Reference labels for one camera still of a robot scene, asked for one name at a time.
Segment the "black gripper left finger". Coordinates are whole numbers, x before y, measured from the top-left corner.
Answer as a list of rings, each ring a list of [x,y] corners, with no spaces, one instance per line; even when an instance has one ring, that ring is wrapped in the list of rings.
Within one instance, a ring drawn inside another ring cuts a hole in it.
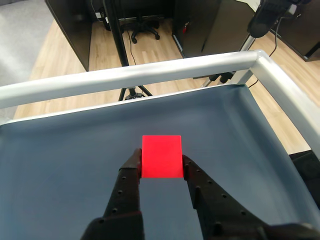
[[[145,239],[140,209],[141,173],[142,150],[137,148],[119,169],[103,216],[94,219],[87,226],[82,240]]]

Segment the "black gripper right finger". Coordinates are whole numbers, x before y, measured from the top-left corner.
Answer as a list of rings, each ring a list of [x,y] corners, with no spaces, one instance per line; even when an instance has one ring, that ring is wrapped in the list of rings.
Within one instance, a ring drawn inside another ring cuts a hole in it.
[[[187,182],[205,240],[318,240],[320,232],[309,224],[269,225],[229,195],[193,160],[182,157]]]

